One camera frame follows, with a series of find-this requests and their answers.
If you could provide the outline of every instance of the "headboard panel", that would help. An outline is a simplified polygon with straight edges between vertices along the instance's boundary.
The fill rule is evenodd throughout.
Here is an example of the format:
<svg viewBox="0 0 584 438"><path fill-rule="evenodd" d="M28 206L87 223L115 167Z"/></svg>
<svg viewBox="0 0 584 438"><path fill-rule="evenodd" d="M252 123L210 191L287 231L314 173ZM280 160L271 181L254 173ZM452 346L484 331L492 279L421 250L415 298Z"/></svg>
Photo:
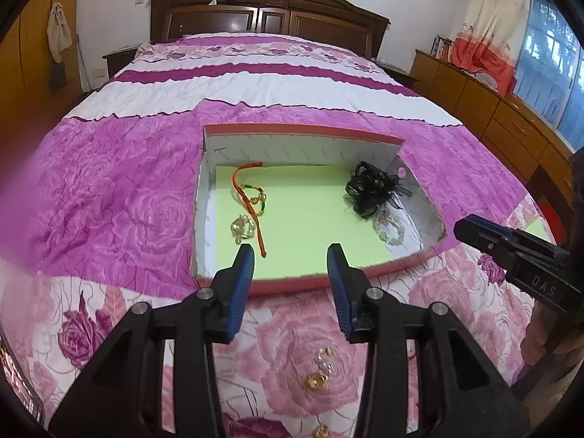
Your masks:
<svg viewBox="0 0 584 438"><path fill-rule="evenodd" d="M346 0L151 0L150 37L165 42L200 32L297 35L376 57L389 20Z"/></svg>

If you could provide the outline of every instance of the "bed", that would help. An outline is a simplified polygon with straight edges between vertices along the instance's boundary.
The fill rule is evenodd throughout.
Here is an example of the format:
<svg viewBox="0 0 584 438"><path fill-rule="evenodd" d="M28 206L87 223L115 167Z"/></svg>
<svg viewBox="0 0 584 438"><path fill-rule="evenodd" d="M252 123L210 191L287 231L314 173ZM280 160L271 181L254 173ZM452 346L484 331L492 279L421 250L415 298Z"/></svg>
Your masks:
<svg viewBox="0 0 584 438"><path fill-rule="evenodd" d="M452 228L470 213L525 227L539 212L522 184L459 121L370 61L385 18L344 0L210 1L152 0L153 42L45 137L0 199L0 322L46 420L129 306L171 304L196 291L194 179L209 123L302 123L403 138L400 155L448 235L428 261L371 281L416 306L448 304L511 383L533 300L504 282L492 259L458 243ZM321 347L332 348L335 374L307 391ZM346 343L330 291L251 298L235 341L214 352L228 435L308 437L326 425L331 436L351 436L366 349ZM413 350L409 356L413 430ZM169 430L171 364L169 345Z"/></svg>

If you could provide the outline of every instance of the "black hair accessory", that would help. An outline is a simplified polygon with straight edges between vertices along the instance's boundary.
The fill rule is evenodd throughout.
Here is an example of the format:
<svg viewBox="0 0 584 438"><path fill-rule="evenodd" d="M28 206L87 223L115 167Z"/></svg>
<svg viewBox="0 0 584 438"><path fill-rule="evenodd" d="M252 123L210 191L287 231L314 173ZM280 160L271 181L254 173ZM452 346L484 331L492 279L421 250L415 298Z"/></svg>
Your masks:
<svg viewBox="0 0 584 438"><path fill-rule="evenodd" d="M363 219L369 219L379 206L388 201L396 209L401 209L395 201L395 196L412 194L399 185L398 176L387 174L364 161L359 162L355 168L345 191L351 197L353 210Z"/></svg>

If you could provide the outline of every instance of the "window pane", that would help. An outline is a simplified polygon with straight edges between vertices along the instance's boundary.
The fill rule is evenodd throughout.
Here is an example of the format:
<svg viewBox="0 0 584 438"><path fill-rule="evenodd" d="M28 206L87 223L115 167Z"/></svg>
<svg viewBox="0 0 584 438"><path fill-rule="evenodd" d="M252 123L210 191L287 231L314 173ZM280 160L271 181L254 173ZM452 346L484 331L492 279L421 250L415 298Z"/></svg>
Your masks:
<svg viewBox="0 0 584 438"><path fill-rule="evenodd" d="M576 72L577 39L550 0L531 0L515 94L556 124Z"/></svg>
<svg viewBox="0 0 584 438"><path fill-rule="evenodd" d="M580 68L574 81L566 110L558 130L574 149L584 146L584 54L580 53Z"/></svg>

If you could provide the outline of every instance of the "box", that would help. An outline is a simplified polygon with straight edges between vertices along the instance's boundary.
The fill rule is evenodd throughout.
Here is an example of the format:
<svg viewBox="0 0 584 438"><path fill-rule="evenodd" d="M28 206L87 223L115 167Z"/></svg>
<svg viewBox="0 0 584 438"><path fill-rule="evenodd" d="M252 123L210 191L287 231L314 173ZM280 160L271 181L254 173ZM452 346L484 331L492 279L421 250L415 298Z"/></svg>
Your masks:
<svg viewBox="0 0 584 438"><path fill-rule="evenodd" d="M201 287L208 286L219 269L217 266L216 242L219 242L217 235L224 239L226 234L223 231L216 232L218 226L216 225L217 212L215 208L219 196L217 189L218 166L239 167L252 162L262 162L263 167L336 166L339 169L344 167L343 169L347 169L345 182L349 181L349 171L353 170L360 161L368 162L393 174L398 173L398 169L403 168L405 178L401 180L401 184L411 191L412 195L398 198L398 203L403 209L397 210L388 203L385 210L394 216L394 219L398 217L398 222L404 226L404 241L401 245L396 246L382 243L387 249L388 258L371 265L357 265L358 261L351 261L347 255L349 263L363 269L368 277L385 275L424 262L432 256L436 246L446 237L444 222L434 204L414 174L398 156L399 148L403 143L400 138L345 128L296 124L217 124L206 125L203 130L204 152L199 175L196 179L193 251L191 255L191 275ZM220 171L221 176L223 176L221 182L224 182L225 171L226 169ZM266 193L268 195L266 213L268 213L270 194ZM233 202L236 203L235 191L233 194ZM306 208L310 208L310 203L303 204L303 202L300 200L298 209L291 209L290 215L301 215ZM351 207L347 205L346 209L349 211ZM260 225L262 225L262 217L259 219ZM387 231L387 237L391 238L391 226L385 225L380 219L383 218L375 216L372 220L362 222L370 222L372 229L375 226L376 229L373 230L377 235ZM226 232L229 228L229 221L227 221ZM250 239L246 242L254 247L257 272L259 263L264 260L260 256L257 239ZM300 244L297 242L290 246L291 256L295 255L295 246L298 249L302 247ZM270 239L266 239L266 249L269 256ZM325 257L326 248L323 247L323 265L325 265ZM319 267L317 270L319 271L312 270L312 273L292 275L282 271L281 274L261 279L256 279L254 276L250 294L273 294L326 288L329 285L326 269Z"/></svg>

